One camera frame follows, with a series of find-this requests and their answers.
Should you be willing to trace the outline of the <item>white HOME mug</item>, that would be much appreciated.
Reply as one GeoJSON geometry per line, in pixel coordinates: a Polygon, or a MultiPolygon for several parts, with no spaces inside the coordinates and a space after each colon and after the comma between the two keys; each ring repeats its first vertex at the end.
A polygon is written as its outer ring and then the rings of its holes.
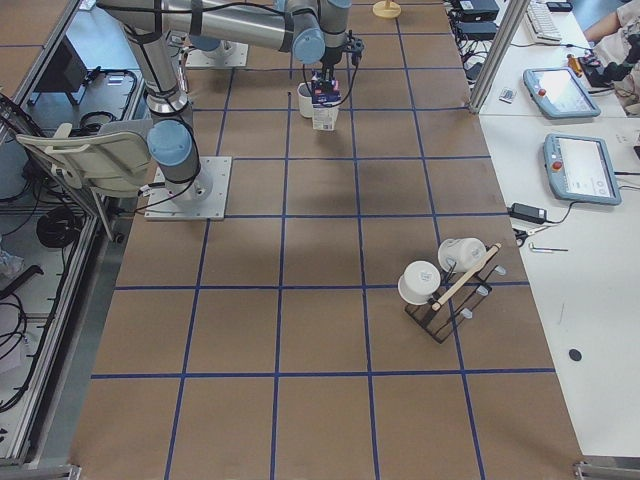
{"type": "Polygon", "coordinates": [[[305,119],[313,117],[313,102],[310,86],[308,83],[300,83],[297,87],[298,110],[305,119]]]}

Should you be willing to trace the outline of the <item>blue white milk carton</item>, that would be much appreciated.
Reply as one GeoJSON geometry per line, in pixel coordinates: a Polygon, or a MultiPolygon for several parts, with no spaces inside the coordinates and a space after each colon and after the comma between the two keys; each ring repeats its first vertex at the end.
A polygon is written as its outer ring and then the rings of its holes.
{"type": "Polygon", "coordinates": [[[342,101],[339,82],[327,80],[314,71],[310,84],[312,126],[318,131],[334,131],[342,101]]]}

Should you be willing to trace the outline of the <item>beige wooden stand base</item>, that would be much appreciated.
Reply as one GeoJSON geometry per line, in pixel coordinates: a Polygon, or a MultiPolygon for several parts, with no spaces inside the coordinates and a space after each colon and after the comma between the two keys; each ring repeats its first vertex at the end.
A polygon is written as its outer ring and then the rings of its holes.
{"type": "Polygon", "coordinates": [[[372,12],[379,18],[394,19],[400,16],[402,8],[396,1],[380,0],[372,6],[372,12]]]}

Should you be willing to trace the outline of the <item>white keyboard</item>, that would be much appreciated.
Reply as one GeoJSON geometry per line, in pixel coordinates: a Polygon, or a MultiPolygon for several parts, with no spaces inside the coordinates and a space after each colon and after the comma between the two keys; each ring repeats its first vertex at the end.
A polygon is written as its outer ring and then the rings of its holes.
{"type": "Polygon", "coordinates": [[[525,25],[535,43],[559,45],[562,35],[544,2],[530,1],[525,13],[525,25]]]}

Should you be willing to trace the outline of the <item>teach pendant far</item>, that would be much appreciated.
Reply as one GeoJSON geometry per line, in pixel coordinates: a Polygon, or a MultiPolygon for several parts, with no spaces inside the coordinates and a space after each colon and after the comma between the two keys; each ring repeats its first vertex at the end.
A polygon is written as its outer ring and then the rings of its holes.
{"type": "Polygon", "coordinates": [[[526,69],[523,82],[531,99],[547,118],[595,118],[601,114],[569,67],[526,69]]]}

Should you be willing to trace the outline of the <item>teach pendant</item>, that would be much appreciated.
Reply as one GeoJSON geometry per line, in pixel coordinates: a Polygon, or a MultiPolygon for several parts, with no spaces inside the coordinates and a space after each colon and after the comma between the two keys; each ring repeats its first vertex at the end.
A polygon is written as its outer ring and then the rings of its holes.
{"type": "Polygon", "coordinates": [[[601,114],[569,67],[526,69],[523,82],[531,99],[547,118],[595,118],[601,114]]]}
{"type": "Polygon", "coordinates": [[[542,152],[549,185],[557,198],[603,205],[621,203],[603,139],[551,133],[545,137],[542,152]]]}

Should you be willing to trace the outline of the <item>white mug on rack rear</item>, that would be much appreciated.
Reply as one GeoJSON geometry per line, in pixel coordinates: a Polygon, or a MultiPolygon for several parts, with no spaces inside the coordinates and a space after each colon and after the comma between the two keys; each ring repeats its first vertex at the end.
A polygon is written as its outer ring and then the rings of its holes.
{"type": "Polygon", "coordinates": [[[438,262],[444,271],[467,272],[486,253],[484,243],[477,238],[450,238],[438,249],[438,262]]]}

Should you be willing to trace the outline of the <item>white mug on rack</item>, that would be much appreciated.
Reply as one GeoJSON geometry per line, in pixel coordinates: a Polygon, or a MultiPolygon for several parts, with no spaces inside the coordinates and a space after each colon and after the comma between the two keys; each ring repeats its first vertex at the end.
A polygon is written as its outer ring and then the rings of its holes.
{"type": "Polygon", "coordinates": [[[439,269],[428,261],[418,260],[405,268],[398,280],[398,292],[408,304],[424,305],[440,284],[439,269]]]}
{"type": "Polygon", "coordinates": [[[484,243],[477,238],[450,238],[438,249],[438,262],[444,271],[467,272],[486,253],[484,243]]]}

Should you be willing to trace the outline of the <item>white mug on rack front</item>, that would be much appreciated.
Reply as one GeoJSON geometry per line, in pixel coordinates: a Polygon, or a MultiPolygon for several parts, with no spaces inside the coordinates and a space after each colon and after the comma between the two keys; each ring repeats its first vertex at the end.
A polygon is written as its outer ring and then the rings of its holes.
{"type": "Polygon", "coordinates": [[[439,269],[428,261],[418,260],[405,268],[398,280],[398,292],[408,304],[424,305],[440,284],[439,269]]]}

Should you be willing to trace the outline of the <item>grey plastic chair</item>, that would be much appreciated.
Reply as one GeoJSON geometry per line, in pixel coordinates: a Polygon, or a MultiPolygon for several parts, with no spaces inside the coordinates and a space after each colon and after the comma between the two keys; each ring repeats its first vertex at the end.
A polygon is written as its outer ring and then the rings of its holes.
{"type": "Polygon", "coordinates": [[[151,155],[146,135],[150,119],[116,121],[102,125],[96,135],[73,137],[72,125],[61,124],[52,137],[25,134],[18,142],[61,170],[65,183],[114,198],[132,198],[145,184],[151,155]]]}

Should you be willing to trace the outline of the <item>black power adapter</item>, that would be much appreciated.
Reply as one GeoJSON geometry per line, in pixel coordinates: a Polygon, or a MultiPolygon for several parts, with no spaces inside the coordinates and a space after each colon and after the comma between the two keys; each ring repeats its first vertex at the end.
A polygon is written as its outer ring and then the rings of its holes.
{"type": "Polygon", "coordinates": [[[508,213],[511,218],[533,224],[542,225],[547,222],[547,211],[531,205],[514,202],[508,208],[508,213]]]}

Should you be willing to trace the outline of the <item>teach pendant near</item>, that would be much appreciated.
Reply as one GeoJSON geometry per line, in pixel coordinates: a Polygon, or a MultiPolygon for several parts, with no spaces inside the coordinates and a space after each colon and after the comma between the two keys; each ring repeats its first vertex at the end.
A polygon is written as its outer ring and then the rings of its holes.
{"type": "Polygon", "coordinates": [[[621,203],[603,139],[551,133],[545,137],[542,152],[549,185],[557,198],[603,205],[621,203]]]}

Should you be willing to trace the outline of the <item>allen key on desk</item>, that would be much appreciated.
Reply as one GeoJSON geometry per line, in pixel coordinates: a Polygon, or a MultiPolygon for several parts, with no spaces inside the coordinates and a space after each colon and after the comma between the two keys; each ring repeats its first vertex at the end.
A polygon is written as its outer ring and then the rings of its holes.
{"type": "Polygon", "coordinates": [[[549,254],[553,254],[553,253],[566,253],[566,252],[568,252],[567,248],[541,247],[541,246],[535,245],[533,242],[530,242],[528,244],[528,248],[529,248],[529,250],[531,252],[534,252],[534,253],[549,253],[549,254]]]}

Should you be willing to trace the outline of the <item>black round cap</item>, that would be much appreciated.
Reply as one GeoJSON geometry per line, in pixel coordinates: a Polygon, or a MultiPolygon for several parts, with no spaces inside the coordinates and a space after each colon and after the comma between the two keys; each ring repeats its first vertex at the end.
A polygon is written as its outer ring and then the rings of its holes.
{"type": "Polygon", "coordinates": [[[578,349],[570,349],[568,355],[572,361],[579,362],[582,360],[582,353],[578,349]]]}

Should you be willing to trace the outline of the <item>aluminium frame post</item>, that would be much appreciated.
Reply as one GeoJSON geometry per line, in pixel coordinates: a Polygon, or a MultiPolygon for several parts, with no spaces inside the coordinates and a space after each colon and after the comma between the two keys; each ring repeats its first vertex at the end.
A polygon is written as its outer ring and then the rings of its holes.
{"type": "Polygon", "coordinates": [[[526,0],[507,2],[488,56],[471,91],[468,103],[468,109],[471,113],[478,114],[480,112],[528,5],[529,2],[526,0]]]}

